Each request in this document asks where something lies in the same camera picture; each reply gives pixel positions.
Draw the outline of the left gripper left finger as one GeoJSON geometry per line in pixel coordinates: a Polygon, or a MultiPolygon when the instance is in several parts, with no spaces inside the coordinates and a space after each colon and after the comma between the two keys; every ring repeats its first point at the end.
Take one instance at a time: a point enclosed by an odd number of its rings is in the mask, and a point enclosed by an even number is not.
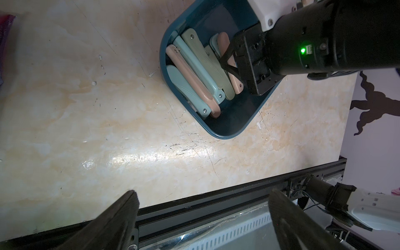
{"type": "Polygon", "coordinates": [[[139,211],[134,190],[127,191],[58,250],[126,250],[139,211]]]}

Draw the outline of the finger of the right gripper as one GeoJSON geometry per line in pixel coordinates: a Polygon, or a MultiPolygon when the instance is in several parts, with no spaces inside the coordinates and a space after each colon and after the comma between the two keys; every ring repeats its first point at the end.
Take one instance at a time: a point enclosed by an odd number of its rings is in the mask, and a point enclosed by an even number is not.
{"type": "Polygon", "coordinates": [[[235,46],[229,40],[219,40],[218,46],[221,51],[220,64],[222,68],[228,73],[231,81],[242,82],[237,69],[237,64],[234,59],[235,46]]]}

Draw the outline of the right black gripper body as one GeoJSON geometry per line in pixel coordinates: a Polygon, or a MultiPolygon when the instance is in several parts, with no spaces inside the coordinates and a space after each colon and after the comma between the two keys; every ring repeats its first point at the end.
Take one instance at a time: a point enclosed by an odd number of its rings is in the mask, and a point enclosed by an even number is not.
{"type": "Polygon", "coordinates": [[[240,80],[252,95],[264,95],[284,78],[272,70],[266,33],[260,23],[235,34],[232,45],[240,80]]]}

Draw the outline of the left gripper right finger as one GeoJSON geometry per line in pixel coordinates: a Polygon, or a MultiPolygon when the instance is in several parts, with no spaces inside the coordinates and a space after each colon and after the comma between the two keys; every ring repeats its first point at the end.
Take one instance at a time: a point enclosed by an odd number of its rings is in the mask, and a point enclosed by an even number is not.
{"type": "Polygon", "coordinates": [[[282,250],[346,250],[281,191],[269,195],[269,211],[282,250]]]}

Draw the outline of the teal plastic storage box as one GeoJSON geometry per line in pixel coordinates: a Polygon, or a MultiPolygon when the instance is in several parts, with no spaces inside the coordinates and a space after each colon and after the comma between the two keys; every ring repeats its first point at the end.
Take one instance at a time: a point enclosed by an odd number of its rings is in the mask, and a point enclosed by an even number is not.
{"type": "Polygon", "coordinates": [[[164,33],[159,50],[160,72],[165,84],[210,135],[227,140],[239,135],[257,115],[270,98],[280,81],[273,81],[273,87],[262,96],[251,95],[248,89],[237,95],[232,101],[222,102],[221,115],[218,118],[202,118],[189,105],[184,96],[175,87],[168,76],[167,65],[172,61],[166,54],[166,48],[174,40],[175,34],[181,34],[193,28],[200,36],[203,45],[208,44],[212,35],[222,31],[230,37],[258,22],[256,14],[248,1],[194,1],[164,33]]]}

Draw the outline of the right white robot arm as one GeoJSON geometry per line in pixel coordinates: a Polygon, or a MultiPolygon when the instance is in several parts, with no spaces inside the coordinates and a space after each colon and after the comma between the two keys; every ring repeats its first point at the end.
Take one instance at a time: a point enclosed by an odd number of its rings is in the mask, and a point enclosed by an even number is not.
{"type": "Polygon", "coordinates": [[[399,1],[250,1],[258,23],[232,38],[220,64],[253,95],[287,75],[311,80],[399,68],[399,1]]]}

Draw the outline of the olive green fruit knife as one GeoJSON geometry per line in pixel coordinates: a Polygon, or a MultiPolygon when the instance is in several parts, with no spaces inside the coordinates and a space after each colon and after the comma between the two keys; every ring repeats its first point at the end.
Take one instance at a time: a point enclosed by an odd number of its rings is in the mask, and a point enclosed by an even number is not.
{"type": "Polygon", "coordinates": [[[228,76],[225,71],[221,68],[220,64],[217,62],[217,58],[215,54],[212,52],[212,49],[209,48],[206,50],[200,39],[197,35],[196,31],[192,28],[187,29],[182,33],[182,38],[188,47],[192,50],[194,55],[199,59],[203,67],[210,74],[212,79],[217,84],[220,90],[223,90],[226,96],[226,99],[231,101],[235,97],[235,92],[232,87],[228,76]]]}

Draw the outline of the light teal fruit knife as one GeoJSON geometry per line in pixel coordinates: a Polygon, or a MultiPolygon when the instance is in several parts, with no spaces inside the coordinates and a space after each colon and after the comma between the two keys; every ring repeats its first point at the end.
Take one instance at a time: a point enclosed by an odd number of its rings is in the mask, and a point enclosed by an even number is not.
{"type": "Polygon", "coordinates": [[[187,64],[192,68],[192,70],[202,81],[202,83],[206,86],[206,88],[211,93],[216,102],[218,104],[221,104],[225,100],[226,95],[221,89],[219,89],[214,79],[204,68],[200,60],[195,56],[195,54],[192,52],[189,46],[184,42],[183,38],[178,35],[174,39],[173,45],[179,50],[182,57],[185,59],[187,64]]]}

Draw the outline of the long pink fruit knife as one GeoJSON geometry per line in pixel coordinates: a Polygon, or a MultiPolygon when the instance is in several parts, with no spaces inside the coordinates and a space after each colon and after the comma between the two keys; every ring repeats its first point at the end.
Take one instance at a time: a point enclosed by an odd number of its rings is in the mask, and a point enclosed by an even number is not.
{"type": "Polygon", "coordinates": [[[184,78],[188,81],[189,85],[194,89],[196,94],[204,101],[211,109],[210,114],[213,118],[218,118],[221,110],[216,100],[202,83],[199,77],[193,72],[191,67],[187,64],[185,59],[180,54],[179,50],[173,45],[166,48],[166,54],[170,57],[177,69],[182,73],[184,78]]]}

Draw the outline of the mint fruit knife in box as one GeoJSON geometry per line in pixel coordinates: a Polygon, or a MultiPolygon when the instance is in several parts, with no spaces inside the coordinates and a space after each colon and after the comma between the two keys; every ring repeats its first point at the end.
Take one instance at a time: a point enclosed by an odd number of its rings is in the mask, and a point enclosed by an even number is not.
{"type": "Polygon", "coordinates": [[[192,107],[202,118],[207,118],[210,115],[211,109],[209,106],[198,96],[195,90],[190,86],[188,81],[184,78],[182,73],[174,65],[167,65],[168,76],[175,87],[191,103],[192,107]]]}

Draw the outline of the purple snack packet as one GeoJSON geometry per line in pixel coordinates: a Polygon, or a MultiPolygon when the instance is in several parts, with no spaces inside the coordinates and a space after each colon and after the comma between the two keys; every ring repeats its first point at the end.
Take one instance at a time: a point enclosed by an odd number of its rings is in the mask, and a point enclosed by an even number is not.
{"type": "Polygon", "coordinates": [[[1,85],[4,83],[3,80],[3,67],[4,67],[4,57],[5,57],[5,47],[7,43],[7,38],[9,35],[9,32],[11,30],[11,26],[14,22],[14,19],[16,16],[11,15],[11,14],[1,14],[1,85]]]}

